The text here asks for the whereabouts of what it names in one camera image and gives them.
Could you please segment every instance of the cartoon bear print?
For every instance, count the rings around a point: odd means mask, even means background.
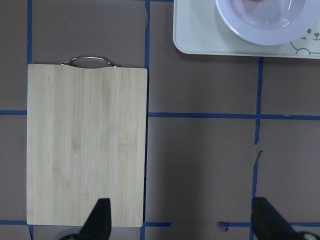
[[[295,54],[320,54],[320,19],[303,36],[290,43]]]

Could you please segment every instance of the white bowl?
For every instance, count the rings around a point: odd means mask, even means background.
[[[265,46],[301,37],[320,13],[320,0],[215,0],[215,4],[236,35]]]

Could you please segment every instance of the metal handle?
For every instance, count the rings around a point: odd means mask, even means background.
[[[114,65],[112,64],[110,61],[102,58],[102,57],[95,57],[95,56],[76,56],[74,58],[72,58],[71,60],[69,61],[64,61],[61,63],[61,65],[70,65],[74,60],[77,60],[77,59],[96,59],[96,60],[102,60],[104,61],[106,64],[109,65],[109,67],[117,67],[117,65]]]

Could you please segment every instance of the wood grain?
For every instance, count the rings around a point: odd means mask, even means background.
[[[29,64],[27,223],[82,226],[110,198],[112,226],[143,222],[147,70]]]

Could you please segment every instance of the white tray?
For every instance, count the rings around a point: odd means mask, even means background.
[[[314,33],[320,33],[320,18],[310,29],[311,33],[290,43],[256,45],[229,30],[214,0],[174,0],[173,42],[185,54],[318,59],[320,36],[315,37]]]

